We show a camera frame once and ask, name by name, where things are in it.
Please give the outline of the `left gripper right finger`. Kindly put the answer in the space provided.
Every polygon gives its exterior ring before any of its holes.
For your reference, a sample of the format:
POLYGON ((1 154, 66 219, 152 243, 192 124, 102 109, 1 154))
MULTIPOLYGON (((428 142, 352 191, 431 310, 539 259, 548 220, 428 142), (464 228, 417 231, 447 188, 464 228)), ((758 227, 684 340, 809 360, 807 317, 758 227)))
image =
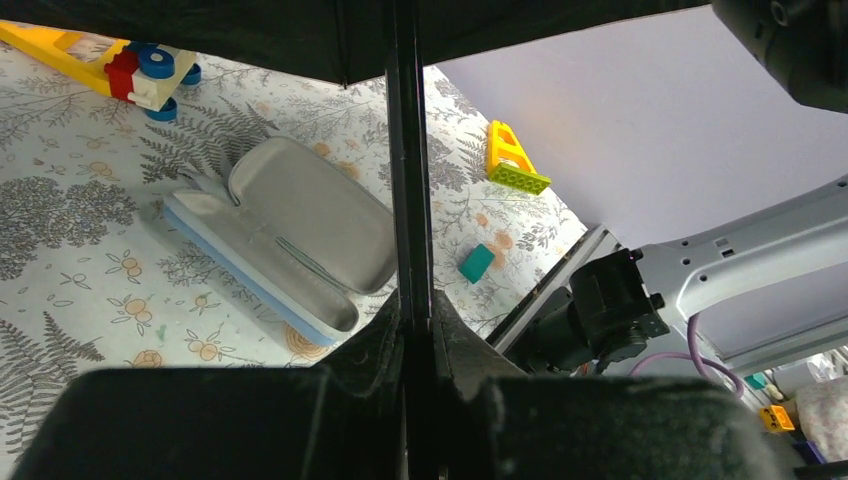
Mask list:
POLYGON ((785 479, 755 414, 692 377, 528 375, 433 297, 453 479, 785 479))

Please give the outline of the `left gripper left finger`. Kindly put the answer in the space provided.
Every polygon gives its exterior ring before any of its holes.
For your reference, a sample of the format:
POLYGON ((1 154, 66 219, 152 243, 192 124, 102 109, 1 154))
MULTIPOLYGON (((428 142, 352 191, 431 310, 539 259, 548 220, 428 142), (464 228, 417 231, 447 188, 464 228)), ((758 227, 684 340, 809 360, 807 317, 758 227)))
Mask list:
POLYGON ((15 479, 401 479, 400 303, 310 367, 103 369, 59 397, 15 479))

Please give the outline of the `beige umbrella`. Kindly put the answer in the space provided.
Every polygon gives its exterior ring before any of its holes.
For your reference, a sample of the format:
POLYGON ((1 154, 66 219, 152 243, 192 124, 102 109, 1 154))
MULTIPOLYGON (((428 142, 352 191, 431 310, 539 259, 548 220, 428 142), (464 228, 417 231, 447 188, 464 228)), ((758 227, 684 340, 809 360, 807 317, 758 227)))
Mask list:
POLYGON ((423 69, 683 1, 5 1, 3 19, 163 43, 349 86, 384 76, 402 318, 433 317, 423 69))

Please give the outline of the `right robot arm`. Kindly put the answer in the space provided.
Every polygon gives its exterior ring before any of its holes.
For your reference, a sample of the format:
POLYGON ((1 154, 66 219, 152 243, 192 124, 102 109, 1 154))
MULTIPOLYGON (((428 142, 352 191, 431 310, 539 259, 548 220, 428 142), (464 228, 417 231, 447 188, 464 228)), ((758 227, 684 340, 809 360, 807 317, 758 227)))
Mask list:
MULTIPOLYGON (((717 18, 797 103, 847 109, 843 1, 716 1, 717 18)), ((577 268, 511 347, 530 369, 604 369, 651 338, 737 295, 847 258, 847 181, 839 178, 684 239, 620 249, 577 268)))

